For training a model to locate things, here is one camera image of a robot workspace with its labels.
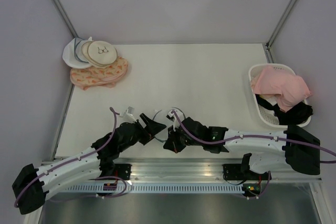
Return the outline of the white mesh laundry bag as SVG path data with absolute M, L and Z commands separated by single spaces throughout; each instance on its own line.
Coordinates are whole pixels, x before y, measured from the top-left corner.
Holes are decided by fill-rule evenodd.
M 154 114 L 154 116 L 153 116 L 153 118 L 152 118 L 152 120 L 166 125 L 166 129 L 164 129 L 162 132 L 158 133 L 154 137 L 160 143 L 164 143 L 167 140 L 167 138 L 168 138 L 168 128 L 170 126 L 179 126 L 179 124 L 173 124 L 173 122 L 170 121 L 166 117 L 168 111 L 170 111 L 172 109 L 174 109 L 174 110 L 177 111 L 178 116 L 179 116 L 179 118 L 180 118 L 181 121 L 184 120 L 184 119 L 186 119 L 185 113 L 181 109 L 179 109 L 177 107 L 169 107 L 167 109 L 162 109 L 162 110 L 156 111 L 155 114 Z

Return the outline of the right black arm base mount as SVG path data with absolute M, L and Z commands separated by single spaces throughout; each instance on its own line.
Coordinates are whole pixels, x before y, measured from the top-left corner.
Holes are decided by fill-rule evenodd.
M 232 185 L 241 185 L 247 181 L 268 180 L 268 173 L 257 174 L 249 170 L 241 171 L 241 164 L 223 164 L 223 180 Z

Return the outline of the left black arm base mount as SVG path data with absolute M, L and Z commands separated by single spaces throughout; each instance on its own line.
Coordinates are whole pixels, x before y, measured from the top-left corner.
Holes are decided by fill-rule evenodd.
M 123 180 L 129 180 L 131 176 L 131 164 L 112 164 L 111 166 L 106 166 L 101 169 L 101 174 L 99 177 L 110 177 L 115 176 Z

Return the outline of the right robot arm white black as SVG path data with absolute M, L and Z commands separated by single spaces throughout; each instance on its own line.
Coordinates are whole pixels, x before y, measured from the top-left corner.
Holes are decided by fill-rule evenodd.
M 226 127 L 206 127 L 187 118 L 178 127 L 169 127 L 163 147 L 179 153 L 187 146 L 201 146 L 213 154 L 241 153 L 239 172 L 245 179 L 289 168 L 305 175 L 320 174 L 320 140 L 296 125 L 258 135 Z

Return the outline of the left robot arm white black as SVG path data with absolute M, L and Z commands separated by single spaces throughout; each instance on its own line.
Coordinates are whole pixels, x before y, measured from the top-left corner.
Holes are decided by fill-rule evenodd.
M 91 179 L 112 178 L 114 160 L 123 151 L 136 143 L 146 145 L 164 129 L 166 125 L 142 113 L 138 120 L 115 124 L 112 132 L 75 156 L 40 167 L 24 166 L 12 184 L 15 208 L 26 215 L 68 187 Z

